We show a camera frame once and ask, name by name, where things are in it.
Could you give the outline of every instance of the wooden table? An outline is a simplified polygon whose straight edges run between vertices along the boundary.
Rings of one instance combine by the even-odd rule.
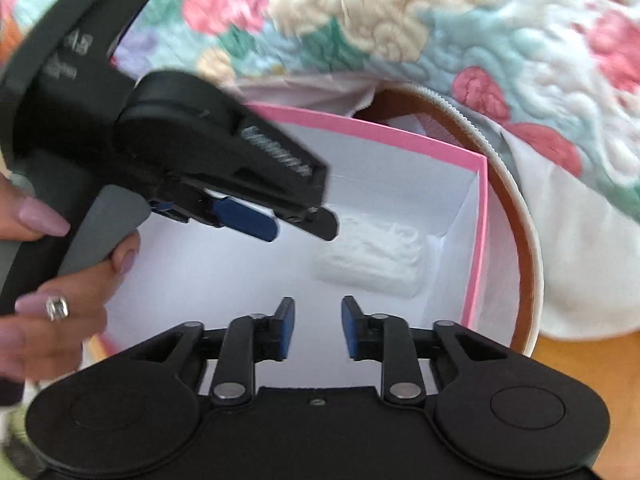
[[[611,433],[595,466],[605,480],[640,480],[640,332],[596,342],[541,337],[533,357],[596,390]]]

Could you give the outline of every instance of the purple flower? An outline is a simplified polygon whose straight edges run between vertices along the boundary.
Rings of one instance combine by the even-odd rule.
[[[157,45],[158,38],[153,28],[132,28],[113,54],[114,63],[127,75],[140,78],[152,69],[148,56]]]

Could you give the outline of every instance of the fingernail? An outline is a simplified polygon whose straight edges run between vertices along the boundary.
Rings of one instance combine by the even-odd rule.
[[[30,292],[15,301],[15,311],[18,314],[30,316],[46,316],[47,300],[58,294],[52,290],[47,292]]]
[[[129,274],[133,266],[136,264],[136,257],[138,254],[133,249],[130,250],[127,254],[124,255],[122,259],[122,263],[120,264],[120,273],[121,275]]]
[[[15,350],[24,345],[24,335],[18,327],[0,326],[0,348]]]
[[[65,236],[71,225],[44,202],[25,196],[18,202],[17,217],[29,229],[51,236]]]
[[[20,361],[2,357],[0,358],[0,375],[21,379],[24,377],[24,365]]]

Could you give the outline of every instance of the floral bedspread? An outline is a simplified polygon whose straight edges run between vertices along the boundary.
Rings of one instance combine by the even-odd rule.
[[[2,0],[6,59],[55,0]],[[151,0],[114,55],[215,82],[367,72],[491,118],[640,221],[640,0]]]

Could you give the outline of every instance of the plastic wrapped item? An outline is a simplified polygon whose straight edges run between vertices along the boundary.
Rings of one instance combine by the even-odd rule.
[[[340,212],[340,234],[316,257],[321,280],[412,298],[425,285],[424,235],[358,212]]]

